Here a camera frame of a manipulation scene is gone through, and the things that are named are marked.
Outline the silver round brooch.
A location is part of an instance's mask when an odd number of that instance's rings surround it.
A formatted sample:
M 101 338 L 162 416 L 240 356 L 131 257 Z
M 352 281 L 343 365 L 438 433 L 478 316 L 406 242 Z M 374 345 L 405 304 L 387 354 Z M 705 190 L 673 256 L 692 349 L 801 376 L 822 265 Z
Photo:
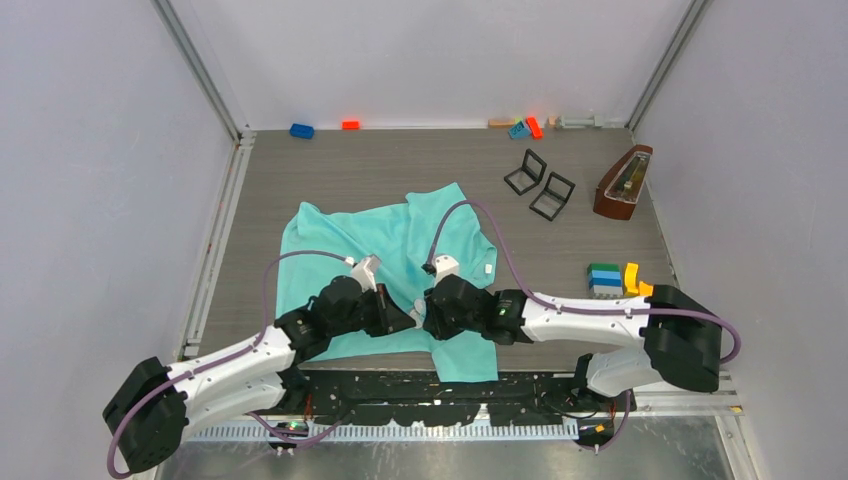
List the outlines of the silver round brooch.
M 413 307 L 409 312 L 409 316 L 415 320 L 416 328 L 422 329 L 426 319 L 426 302 L 423 298 L 418 298 L 414 301 Z

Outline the teal t-shirt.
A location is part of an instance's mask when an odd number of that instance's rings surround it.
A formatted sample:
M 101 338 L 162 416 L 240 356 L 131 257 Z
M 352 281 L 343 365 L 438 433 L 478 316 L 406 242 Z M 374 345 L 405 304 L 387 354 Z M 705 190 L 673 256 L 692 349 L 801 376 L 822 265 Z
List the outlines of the teal t-shirt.
M 410 312 L 433 284 L 422 264 L 432 245 L 460 264 L 460 275 L 478 288 L 495 281 L 498 253 L 484 235 L 472 207 L 456 183 L 428 193 L 409 193 L 404 202 L 354 213 L 324 213 L 308 202 L 282 231 L 283 253 L 296 252 L 279 266 L 275 313 L 303 306 L 338 275 L 348 273 L 341 260 L 369 254 L 381 260 L 376 279 L 392 300 Z M 418 328 L 371 337 L 354 332 L 332 340 L 321 359 L 427 352 L 446 382 L 485 382 L 497 377 L 493 342 L 474 332 L 439 341 Z

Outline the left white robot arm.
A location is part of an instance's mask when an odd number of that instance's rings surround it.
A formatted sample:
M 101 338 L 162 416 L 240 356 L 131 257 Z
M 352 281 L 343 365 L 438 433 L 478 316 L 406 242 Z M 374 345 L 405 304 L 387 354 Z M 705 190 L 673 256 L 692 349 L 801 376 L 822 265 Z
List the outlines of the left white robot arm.
M 107 470 L 115 479 L 147 471 L 191 434 L 232 416 L 274 406 L 296 413 L 307 389 L 284 372 L 325 352 L 335 337 L 381 337 L 416 325 L 383 284 L 364 289 L 354 278 L 338 276 L 254 337 L 171 365 L 145 359 L 103 410 L 112 434 Z

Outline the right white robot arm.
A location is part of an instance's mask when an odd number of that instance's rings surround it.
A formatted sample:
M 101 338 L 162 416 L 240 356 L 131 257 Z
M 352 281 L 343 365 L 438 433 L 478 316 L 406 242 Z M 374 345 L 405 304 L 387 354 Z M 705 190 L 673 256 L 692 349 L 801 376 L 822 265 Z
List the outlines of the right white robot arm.
M 571 397 L 584 410 L 635 387 L 664 381 L 713 393 L 719 387 L 724 325 L 670 285 L 649 296 L 566 299 L 477 288 L 449 275 L 426 291 L 423 328 L 439 340 L 475 332 L 499 345 L 578 341 L 611 346 L 581 356 Z

